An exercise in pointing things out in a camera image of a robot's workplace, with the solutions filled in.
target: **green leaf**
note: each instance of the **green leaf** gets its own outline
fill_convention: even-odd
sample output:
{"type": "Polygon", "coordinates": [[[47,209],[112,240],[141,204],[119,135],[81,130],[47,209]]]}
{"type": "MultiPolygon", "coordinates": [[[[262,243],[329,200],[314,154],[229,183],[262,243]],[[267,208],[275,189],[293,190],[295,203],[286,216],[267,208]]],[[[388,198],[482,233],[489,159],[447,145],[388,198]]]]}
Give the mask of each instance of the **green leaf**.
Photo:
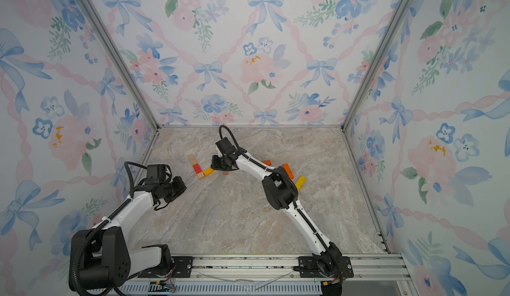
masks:
{"type": "Polygon", "coordinates": [[[87,152],[85,152],[82,155],[82,164],[83,164],[83,167],[85,168],[85,171],[87,171],[89,173],[89,175],[91,175],[92,174],[92,157],[87,152]]]}
{"type": "Polygon", "coordinates": [[[439,14],[446,19],[446,16],[450,12],[452,0],[441,0],[441,5],[439,6],[439,14]]]}
{"type": "Polygon", "coordinates": [[[258,82],[254,81],[248,88],[248,95],[258,89],[258,82]]]}
{"type": "Polygon", "coordinates": [[[100,144],[101,144],[101,138],[99,138],[98,140],[94,139],[94,145],[93,146],[90,144],[90,142],[87,142],[85,147],[87,149],[89,149],[89,150],[92,150],[92,149],[97,148],[100,144]]]}
{"type": "Polygon", "coordinates": [[[420,194],[421,200],[427,204],[427,191],[422,191],[421,187],[427,183],[427,180],[425,178],[420,178],[418,180],[418,193],[420,194]]]}
{"type": "Polygon", "coordinates": [[[179,3],[177,3],[177,0],[167,0],[165,4],[166,17],[170,17],[170,15],[174,13],[178,6],[179,3]]]}
{"type": "Polygon", "coordinates": [[[410,180],[414,180],[418,176],[418,172],[412,166],[410,166],[409,168],[405,168],[400,172],[400,174],[410,180]]]}
{"type": "Polygon", "coordinates": [[[423,34],[421,35],[420,39],[424,39],[424,38],[427,38],[429,36],[432,36],[434,35],[435,33],[437,33],[439,31],[439,29],[441,28],[441,26],[443,26],[443,22],[440,22],[440,21],[437,21],[431,25],[429,25],[425,31],[423,32],[423,34]]]}

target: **black bracket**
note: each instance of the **black bracket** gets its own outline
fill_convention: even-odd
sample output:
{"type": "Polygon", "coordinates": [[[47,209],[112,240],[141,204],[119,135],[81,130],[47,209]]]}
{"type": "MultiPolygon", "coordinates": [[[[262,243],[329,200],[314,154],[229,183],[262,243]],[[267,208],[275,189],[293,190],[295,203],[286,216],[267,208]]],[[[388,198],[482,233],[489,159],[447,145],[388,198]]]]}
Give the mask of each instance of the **black bracket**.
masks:
{"type": "MultiPolygon", "coordinates": [[[[190,278],[191,277],[191,269],[193,268],[193,256],[172,256],[172,262],[175,266],[175,269],[172,273],[172,278],[190,278]]],[[[166,278],[158,276],[156,273],[153,273],[150,268],[143,271],[140,275],[140,278],[166,278]]]]}
{"type": "MultiPolygon", "coordinates": [[[[294,270],[298,271],[302,278],[324,278],[324,276],[320,273],[317,260],[313,256],[299,256],[297,259],[299,266],[294,267],[294,270]]],[[[349,257],[342,256],[338,262],[338,266],[340,267],[340,274],[342,275],[342,278],[345,279],[354,277],[349,257]]]]}

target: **black cable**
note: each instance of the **black cable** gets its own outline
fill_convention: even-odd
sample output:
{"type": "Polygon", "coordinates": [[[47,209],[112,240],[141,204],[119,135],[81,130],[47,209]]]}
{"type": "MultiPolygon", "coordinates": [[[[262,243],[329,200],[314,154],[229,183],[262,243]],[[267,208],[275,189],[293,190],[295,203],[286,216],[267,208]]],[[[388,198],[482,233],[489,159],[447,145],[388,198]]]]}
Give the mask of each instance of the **black cable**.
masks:
{"type": "Polygon", "coordinates": [[[129,178],[129,186],[130,186],[129,194],[131,197],[134,197],[135,196],[135,181],[133,180],[133,175],[131,174],[131,169],[129,168],[129,165],[139,166],[140,168],[144,168],[146,170],[147,170],[147,167],[144,165],[139,165],[135,162],[130,162],[130,161],[124,162],[124,168],[126,169],[127,177],[129,178]]]}

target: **wooden block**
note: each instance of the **wooden block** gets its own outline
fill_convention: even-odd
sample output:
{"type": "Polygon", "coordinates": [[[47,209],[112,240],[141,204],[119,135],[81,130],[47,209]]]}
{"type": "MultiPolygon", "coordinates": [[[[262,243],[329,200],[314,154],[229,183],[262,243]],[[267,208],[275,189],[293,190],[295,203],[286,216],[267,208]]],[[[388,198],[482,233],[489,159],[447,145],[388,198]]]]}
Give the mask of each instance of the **wooden block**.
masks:
{"type": "Polygon", "coordinates": [[[297,190],[299,190],[302,186],[303,186],[303,183],[306,181],[307,179],[303,176],[300,176],[298,179],[297,179],[297,182],[296,182],[296,188],[297,190]]]}
{"type": "Polygon", "coordinates": [[[292,174],[292,171],[290,170],[290,166],[288,164],[283,165],[285,171],[289,175],[289,178],[294,179],[294,175],[292,174]]]}

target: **wall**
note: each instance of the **wall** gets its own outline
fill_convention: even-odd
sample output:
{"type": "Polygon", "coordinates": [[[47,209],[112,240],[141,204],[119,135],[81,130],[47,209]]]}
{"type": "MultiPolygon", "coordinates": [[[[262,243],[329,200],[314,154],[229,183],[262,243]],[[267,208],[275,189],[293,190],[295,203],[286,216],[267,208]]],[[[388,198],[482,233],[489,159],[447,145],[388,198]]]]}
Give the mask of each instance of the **wall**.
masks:
{"type": "Polygon", "coordinates": [[[343,122],[398,0],[92,2],[158,121],[210,126],[343,122]]]}
{"type": "Polygon", "coordinates": [[[74,0],[0,0],[0,294],[68,294],[72,235],[152,130],[74,0]]]}
{"type": "Polygon", "coordinates": [[[509,17],[507,0],[414,0],[349,129],[422,296],[510,294],[509,17]]]}

